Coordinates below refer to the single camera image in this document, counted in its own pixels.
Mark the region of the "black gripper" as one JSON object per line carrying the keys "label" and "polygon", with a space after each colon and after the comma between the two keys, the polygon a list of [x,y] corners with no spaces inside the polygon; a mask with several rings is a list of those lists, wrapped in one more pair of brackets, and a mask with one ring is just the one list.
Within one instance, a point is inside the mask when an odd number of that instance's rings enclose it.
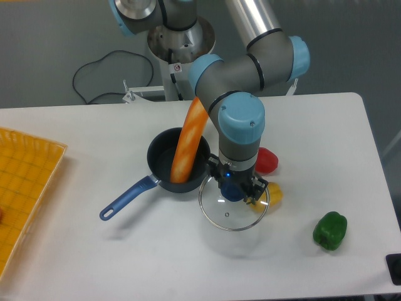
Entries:
{"label": "black gripper", "polygon": [[218,187],[234,186],[245,192],[246,204],[256,204],[268,187],[268,182],[256,174],[255,167],[256,157],[233,161],[224,156],[209,156],[206,161],[206,173],[217,181]]}

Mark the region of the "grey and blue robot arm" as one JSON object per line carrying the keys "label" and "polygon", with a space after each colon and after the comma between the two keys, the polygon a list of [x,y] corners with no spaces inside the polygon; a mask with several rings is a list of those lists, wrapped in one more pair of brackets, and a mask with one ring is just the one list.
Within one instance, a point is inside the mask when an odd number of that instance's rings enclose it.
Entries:
{"label": "grey and blue robot arm", "polygon": [[208,173],[230,201],[258,199],[267,183],[255,175],[264,107],[255,93],[305,74],[306,43],[286,35],[268,1],[228,1],[227,8],[247,53],[225,62],[202,50],[195,1],[110,1],[121,30],[160,32],[157,48],[167,59],[190,63],[187,80],[219,133],[219,156]]}

